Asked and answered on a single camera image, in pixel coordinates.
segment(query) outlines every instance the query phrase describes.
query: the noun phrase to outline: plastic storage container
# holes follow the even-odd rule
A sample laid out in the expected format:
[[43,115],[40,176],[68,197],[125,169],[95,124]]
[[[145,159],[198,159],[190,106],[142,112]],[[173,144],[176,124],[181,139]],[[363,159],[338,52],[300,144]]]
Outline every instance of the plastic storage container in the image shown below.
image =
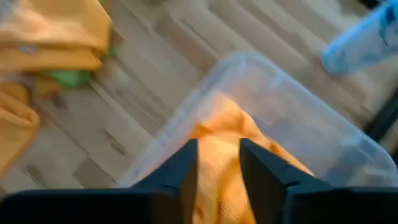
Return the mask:
[[187,141],[195,122],[217,110],[215,95],[232,98],[265,136],[278,141],[321,180],[335,186],[397,186],[388,153],[301,84],[257,53],[220,61],[181,105],[135,166],[119,181],[129,187]]

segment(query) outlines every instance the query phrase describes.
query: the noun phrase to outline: orange fabric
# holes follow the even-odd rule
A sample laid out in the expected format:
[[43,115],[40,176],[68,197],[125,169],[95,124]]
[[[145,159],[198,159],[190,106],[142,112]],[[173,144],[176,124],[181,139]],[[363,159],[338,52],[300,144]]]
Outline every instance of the orange fabric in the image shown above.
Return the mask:
[[[28,73],[35,75],[30,87],[36,94],[55,93],[62,87],[40,72],[101,68],[110,29],[111,19],[98,0],[1,1],[0,78]],[[0,80],[0,174],[28,146],[38,127],[28,89]]]
[[16,0],[0,15],[0,71],[96,70],[111,19],[97,0]]
[[0,83],[0,174],[26,149],[39,128],[39,116],[28,103],[27,88]]
[[198,139],[199,173],[193,221],[255,223],[239,166],[239,140],[249,138],[311,174],[300,161],[272,139],[262,135],[252,118],[234,101],[219,95],[216,111],[198,122],[191,138]]

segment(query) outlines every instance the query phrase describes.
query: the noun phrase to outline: yellow cloth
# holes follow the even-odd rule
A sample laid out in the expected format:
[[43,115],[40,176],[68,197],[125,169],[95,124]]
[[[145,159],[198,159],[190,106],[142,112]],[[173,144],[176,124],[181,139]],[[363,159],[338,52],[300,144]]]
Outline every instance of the yellow cloth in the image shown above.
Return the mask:
[[39,128],[39,116],[28,103],[26,87],[0,83],[0,175],[26,149]]
[[[46,70],[96,70],[109,45],[111,19],[98,0],[0,1],[0,76],[34,75],[34,93],[62,87]],[[0,81],[0,174],[39,128],[27,88]]]
[[196,124],[199,172],[193,222],[255,223],[239,166],[239,139],[249,138],[302,171],[313,175],[282,146],[262,135],[252,118],[234,101],[219,95],[216,111]]
[[97,0],[16,0],[0,17],[0,72],[96,70],[111,19]]

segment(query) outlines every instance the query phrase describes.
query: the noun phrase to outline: wooden floor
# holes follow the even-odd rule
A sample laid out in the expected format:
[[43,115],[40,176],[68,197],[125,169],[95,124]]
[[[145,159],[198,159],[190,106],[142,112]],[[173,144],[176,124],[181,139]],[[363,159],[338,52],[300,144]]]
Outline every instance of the wooden floor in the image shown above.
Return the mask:
[[[235,50],[260,51],[361,128],[398,84],[396,58],[334,77],[319,55],[366,13],[355,0],[114,0],[117,58],[90,86],[39,102],[40,134],[0,180],[0,195],[117,185],[209,69]],[[396,139],[392,132],[387,148]]]

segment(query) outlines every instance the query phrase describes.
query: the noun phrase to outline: green cloth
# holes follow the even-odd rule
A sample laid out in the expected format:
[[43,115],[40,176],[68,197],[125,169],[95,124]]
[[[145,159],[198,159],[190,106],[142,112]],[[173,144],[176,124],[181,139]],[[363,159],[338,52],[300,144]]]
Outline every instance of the green cloth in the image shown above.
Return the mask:
[[68,88],[77,88],[81,85],[87,84],[90,80],[89,71],[54,70],[47,72],[47,74],[57,83]]

